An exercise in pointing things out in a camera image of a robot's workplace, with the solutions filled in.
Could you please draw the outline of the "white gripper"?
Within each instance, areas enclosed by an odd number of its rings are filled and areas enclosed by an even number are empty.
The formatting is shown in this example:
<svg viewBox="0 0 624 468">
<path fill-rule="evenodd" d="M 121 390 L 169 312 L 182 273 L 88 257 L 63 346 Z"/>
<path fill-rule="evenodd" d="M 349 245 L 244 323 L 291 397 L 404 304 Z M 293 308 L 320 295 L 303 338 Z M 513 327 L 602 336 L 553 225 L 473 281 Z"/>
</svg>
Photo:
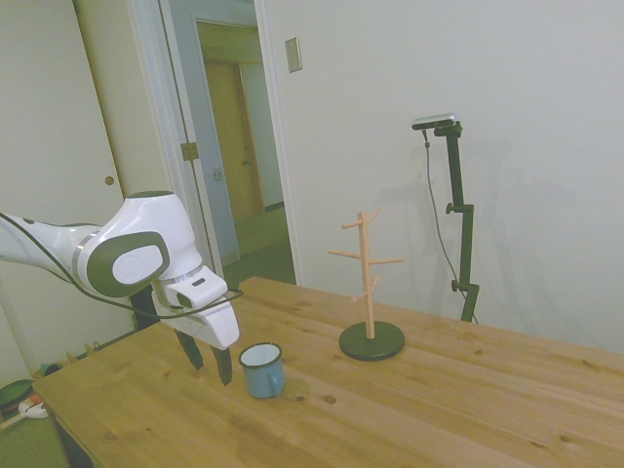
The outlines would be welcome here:
<svg viewBox="0 0 624 468">
<path fill-rule="evenodd" d="M 216 362 L 217 373 L 223 385 L 232 380 L 232 358 L 228 349 L 240 337 L 238 322 L 229 301 L 189 316 L 174 318 L 181 310 L 160 305 L 160 317 L 166 325 L 175 329 L 176 337 L 189 362 L 196 370 L 204 366 L 203 356 L 195 339 L 210 344 Z"/>
</svg>

